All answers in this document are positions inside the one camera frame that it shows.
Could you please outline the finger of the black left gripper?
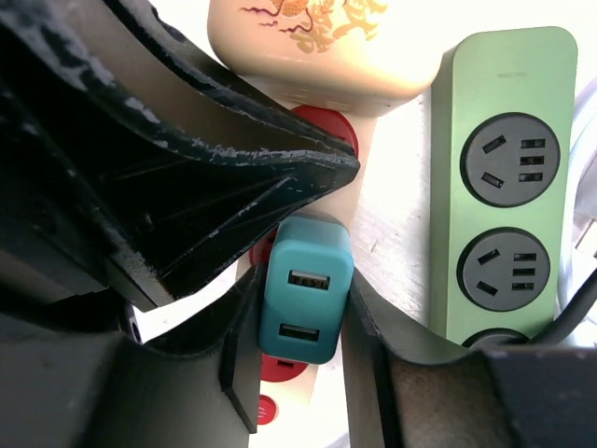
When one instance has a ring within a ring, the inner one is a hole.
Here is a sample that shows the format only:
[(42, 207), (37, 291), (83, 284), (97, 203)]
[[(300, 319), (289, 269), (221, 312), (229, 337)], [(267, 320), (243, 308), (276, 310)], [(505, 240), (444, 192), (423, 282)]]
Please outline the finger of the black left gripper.
[(110, 290), (152, 310), (200, 290), (359, 168), (346, 144), (297, 119), (200, 122), (240, 141), (205, 143), (95, 77), (2, 75), (2, 282), (42, 306)]
[(348, 144), (214, 61), (147, 1), (5, 1), (1, 27), (157, 147), (214, 165), (357, 165)]

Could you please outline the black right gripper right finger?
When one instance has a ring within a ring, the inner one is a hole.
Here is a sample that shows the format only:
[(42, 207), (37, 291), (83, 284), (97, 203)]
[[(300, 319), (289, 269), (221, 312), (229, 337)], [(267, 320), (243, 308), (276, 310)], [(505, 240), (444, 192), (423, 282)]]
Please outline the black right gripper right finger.
[(353, 278), (342, 358), (354, 447), (592, 447), (596, 353), (468, 350)]

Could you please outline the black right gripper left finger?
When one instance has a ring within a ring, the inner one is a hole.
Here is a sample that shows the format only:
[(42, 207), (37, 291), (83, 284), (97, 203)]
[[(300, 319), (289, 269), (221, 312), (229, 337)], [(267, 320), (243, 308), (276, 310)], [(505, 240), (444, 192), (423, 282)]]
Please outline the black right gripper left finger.
[(148, 343), (1, 317), (5, 447), (244, 447), (257, 429), (263, 266)]

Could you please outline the beige wooden cube adapter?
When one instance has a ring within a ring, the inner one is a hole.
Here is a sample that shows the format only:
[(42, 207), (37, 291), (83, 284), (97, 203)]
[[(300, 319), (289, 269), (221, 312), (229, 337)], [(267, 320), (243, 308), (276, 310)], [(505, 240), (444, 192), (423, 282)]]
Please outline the beige wooden cube adapter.
[(283, 102), (377, 118), (427, 89), (442, 46), (429, 1), (213, 1), (207, 32), (234, 74)]

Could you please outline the beige power strip red sockets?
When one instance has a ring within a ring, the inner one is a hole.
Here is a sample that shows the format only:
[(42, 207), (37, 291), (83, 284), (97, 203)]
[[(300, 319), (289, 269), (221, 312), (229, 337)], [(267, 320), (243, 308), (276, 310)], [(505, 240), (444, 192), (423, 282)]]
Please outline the beige power strip red sockets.
[[(346, 141), (368, 160), (379, 95), (369, 75), (247, 80), (307, 121)], [(285, 218), (248, 252), (268, 267), (259, 342), (264, 353), (258, 432), (289, 432), (306, 419), (317, 368), (334, 357), (354, 273), (349, 229), (363, 175)]]

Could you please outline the teal charger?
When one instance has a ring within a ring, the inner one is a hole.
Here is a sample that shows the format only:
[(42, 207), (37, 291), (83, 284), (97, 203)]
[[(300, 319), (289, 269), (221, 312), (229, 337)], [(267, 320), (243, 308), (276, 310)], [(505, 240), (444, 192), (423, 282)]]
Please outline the teal charger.
[(308, 364), (334, 357), (354, 275), (350, 235), (335, 219), (296, 214), (271, 250), (259, 330), (268, 356)]

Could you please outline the green power strip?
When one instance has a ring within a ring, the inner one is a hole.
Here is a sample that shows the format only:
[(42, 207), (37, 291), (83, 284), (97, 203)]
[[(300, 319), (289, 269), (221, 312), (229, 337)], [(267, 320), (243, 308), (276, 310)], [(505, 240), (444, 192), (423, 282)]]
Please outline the green power strip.
[(556, 26), (471, 35), (431, 87), (429, 328), (466, 347), (555, 314), (577, 45)]

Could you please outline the white Honor USB charger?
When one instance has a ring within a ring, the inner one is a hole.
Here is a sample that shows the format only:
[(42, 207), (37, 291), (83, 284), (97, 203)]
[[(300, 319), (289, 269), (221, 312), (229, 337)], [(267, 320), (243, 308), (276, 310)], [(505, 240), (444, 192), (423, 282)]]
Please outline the white Honor USB charger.
[(596, 218), (596, 77), (575, 100), (557, 284), (558, 306), (561, 311), (577, 291), (573, 285), (572, 264), (575, 212), (584, 218)]

